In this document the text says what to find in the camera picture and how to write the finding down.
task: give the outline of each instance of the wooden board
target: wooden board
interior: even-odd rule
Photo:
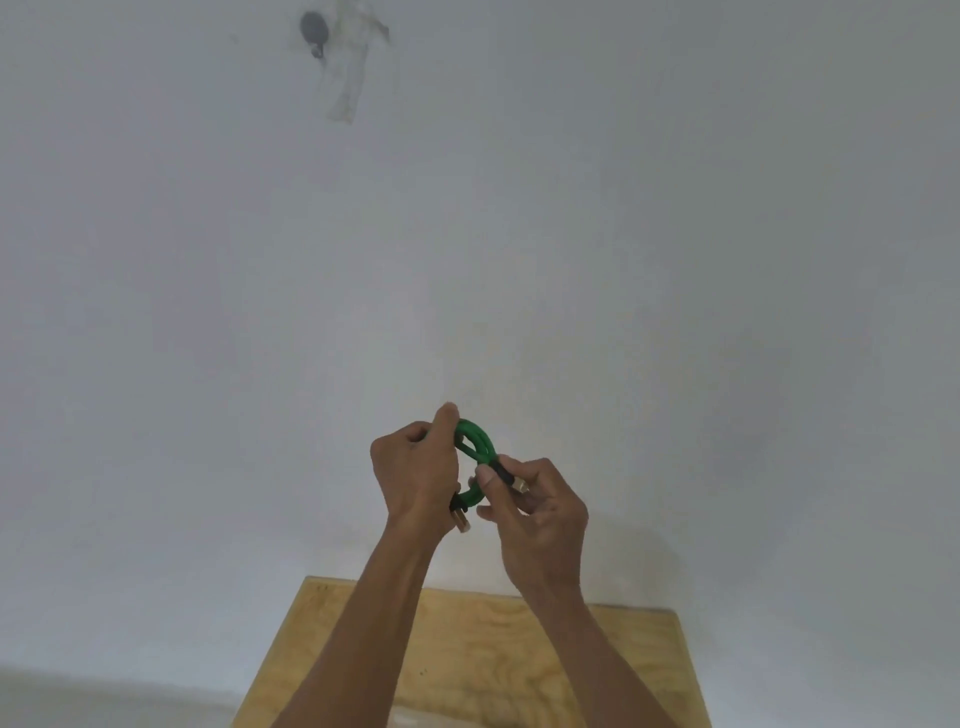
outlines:
[[[311,668],[353,582],[307,577],[234,728],[269,728]],[[709,728],[676,614],[590,607],[681,728]],[[521,599],[424,589],[396,687],[397,705],[490,728],[580,726],[553,647]]]

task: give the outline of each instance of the hand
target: hand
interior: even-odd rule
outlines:
[[[477,468],[477,482],[490,501],[477,507],[477,516],[496,523],[507,575],[535,613],[550,599],[582,600],[580,555],[587,507],[549,460],[498,459],[530,488],[520,494],[490,466]]]
[[[370,445],[388,525],[409,526],[437,543],[453,528],[450,499],[460,490],[453,431],[459,421],[457,405],[448,402],[432,424],[411,423]]]

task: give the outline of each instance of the fingernail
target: fingernail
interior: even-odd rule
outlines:
[[[481,488],[486,488],[490,485],[493,479],[496,477],[496,473],[493,471],[489,465],[478,465],[476,469],[477,473],[477,482],[480,483]]]

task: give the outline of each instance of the left hand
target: left hand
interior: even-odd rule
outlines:
[[[373,474],[387,501],[387,524],[410,526],[440,542],[454,526],[450,499],[460,490],[454,429],[457,405],[437,410],[433,423],[416,422],[370,445]]]

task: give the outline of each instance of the right hand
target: right hand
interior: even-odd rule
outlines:
[[[535,612],[551,599],[582,600],[580,556],[587,507],[549,460],[497,458],[530,488],[520,494],[490,466],[477,468],[476,480],[490,501],[477,507],[477,516],[496,523],[507,575]]]

